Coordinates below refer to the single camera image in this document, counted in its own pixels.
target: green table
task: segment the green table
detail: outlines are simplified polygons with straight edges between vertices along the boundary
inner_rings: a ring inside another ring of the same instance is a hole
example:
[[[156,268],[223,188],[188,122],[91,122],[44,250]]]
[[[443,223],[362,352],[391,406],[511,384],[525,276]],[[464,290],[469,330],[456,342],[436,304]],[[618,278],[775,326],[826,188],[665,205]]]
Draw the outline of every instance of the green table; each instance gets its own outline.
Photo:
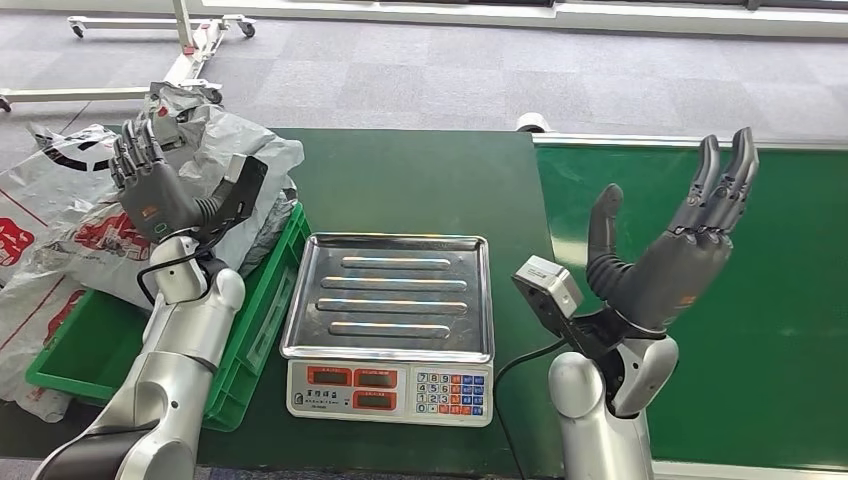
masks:
[[[496,366],[553,340],[510,281],[529,255],[553,258],[556,252],[582,279],[588,206],[613,180],[626,195],[621,251],[636,255],[664,228],[694,169],[685,142],[609,147],[553,138],[534,147],[529,135],[517,133],[279,133],[304,143],[307,161],[293,177],[314,231],[489,240]],[[846,467],[848,449],[839,433],[848,424],[839,407],[848,391],[837,375],[848,364],[841,345],[848,309],[839,301],[845,284],[840,268],[848,262],[838,247],[848,227],[838,219],[848,207],[840,187],[848,163],[835,151],[764,151],[762,157],[749,215],[734,237],[738,252],[672,329],[681,366],[650,411],[654,453],[757,466]],[[667,184],[657,188],[655,179]],[[584,310],[592,306],[587,301]],[[548,400],[549,361],[511,373],[502,400],[525,469],[558,476],[561,441]],[[201,463],[515,474],[497,422],[448,429],[296,419],[285,410],[285,368],[272,353],[241,428],[203,432]],[[43,457],[95,413],[75,406],[63,422],[45,425],[14,406],[0,407],[0,456]]]

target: gray carpet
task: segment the gray carpet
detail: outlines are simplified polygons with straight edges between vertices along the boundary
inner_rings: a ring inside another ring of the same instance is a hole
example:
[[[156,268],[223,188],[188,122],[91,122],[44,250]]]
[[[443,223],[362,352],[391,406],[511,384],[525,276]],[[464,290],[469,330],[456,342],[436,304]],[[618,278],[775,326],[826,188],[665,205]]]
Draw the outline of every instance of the gray carpet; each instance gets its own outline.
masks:
[[[0,86],[144,86],[177,54],[173,32],[92,30],[80,40],[65,18],[2,11]],[[761,139],[848,140],[844,43],[263,19],[253,39],[231,32],[203,77],[224,84],[230,111],[274,127],[511,130],[536,111],[570,133],[728,135],[751,125]],[[14,105],[0,112],[0,169],[31,151],[27,122],[69,133],[120,123],[139,106]],[[4,479],[34,468],[0,460]],[[198,478],[305,477],[202,469]]]

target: red digital display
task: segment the red digital display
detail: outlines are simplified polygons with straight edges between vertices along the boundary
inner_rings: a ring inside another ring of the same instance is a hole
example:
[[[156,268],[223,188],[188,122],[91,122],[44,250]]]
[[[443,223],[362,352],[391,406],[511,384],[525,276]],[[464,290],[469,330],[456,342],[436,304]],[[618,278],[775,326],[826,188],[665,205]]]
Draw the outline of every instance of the red digital display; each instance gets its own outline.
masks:
[[[355,387],[395,388],[397,386],[396,370],[357,368],[353,375]]]
[[[306,372],[312,385],[350,386],[351,383],[349,368],[307,367]]]
[[[373,392],[357,390],[353,392],[353,408],[366,410],[394,410],[397,396],[394,392]]]

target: black cable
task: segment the black cable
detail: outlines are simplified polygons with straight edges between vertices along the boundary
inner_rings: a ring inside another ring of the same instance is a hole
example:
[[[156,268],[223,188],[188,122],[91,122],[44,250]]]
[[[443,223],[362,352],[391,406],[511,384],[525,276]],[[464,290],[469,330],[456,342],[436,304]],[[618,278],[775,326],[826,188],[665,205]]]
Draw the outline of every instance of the black cable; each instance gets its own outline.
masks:
[[[506,422],[504,421],[503,415],[501,415],[500,408],[498,408],[498,384],[503,378],[504,374],[508,372],[512,367],[520,365],[528,360],[533,360],[534,358],[539,358],[543,355],[547,355],[551,352],[559,350],[563,345],[568,343],[565,338],[558,340],[556,343],[549,345],[545,348],[536,350],[535,352],[525,353],[520,357],[513,358],[506,365],[504,365],[498,374],[495,375],[495,383],[492,387],[492,391],[494,394],[494,403],[495,403],[495,413],[498,414],[498,418],[501,422],[501,429],[503,429],[504,436],[506,437],[506,443],[509,445],[509,452],[512,454],[512,460],[515,462],[515,468],[518,469],[518,475],[521,477],[521,480],[526,480],[527,477],[524,476],[524,470],[521,468],[521,462],[518,461],[518,454],[515,452],[515,444],[512,443],[512,436],[509,434],[509,429],[506,426]]]
[[[148,290],[147,285],[144,284],[144,276],[145,275],[147,275],[150,272],[155,272],[156,270],[161,270],[163,268],[173,267],[174,265],[179,265],[181,263],[185,263],[185,262],[194,260],[195,258],[197,258],[197,257],[199,257],[203,254],[208,253],[210,250],[212,250],[212,248],[215,247],[215,245],[218,244],[218,242],[221,241],[221,239],[224,238],[224,234],[226,234],[227,230],[230,229],[230,226],[234,222],[234,220],[235,219],[232,219],[232,218],[227,220],[226,223],[224,224],[224,226],[221,227],[221,230],[218,231],[218,234],[215,236],[215,238],[213,238],[212,241],[210,241],[206,245],[201,245],[201,246],[197,247],[197,250],[195,250],[194,253],[190,253],[190,254],[186,255],[185,257],[175,258],[174,260],[168,260],[167,262],[152,265],[152,266],[149,266],[147,268],[140,270],[135,276],[135,281],[136,281],[136,283],[138,283],[139,288],[141,288],[141,293],[144,294],[145,298],[147,298],[147,301],[150,302],[151,305],[154,305],[156,303],[156,299],[150,293],[150,290]]]

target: scale keypad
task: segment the scale keypad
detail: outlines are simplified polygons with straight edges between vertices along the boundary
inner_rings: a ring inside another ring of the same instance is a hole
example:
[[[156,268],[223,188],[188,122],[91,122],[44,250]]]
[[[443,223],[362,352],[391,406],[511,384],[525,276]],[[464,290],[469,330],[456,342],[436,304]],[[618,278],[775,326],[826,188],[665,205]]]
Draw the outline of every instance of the scale keypad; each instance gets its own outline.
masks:
[[[417,372],[415,412],[482,416],[486,405],[485,375]]]

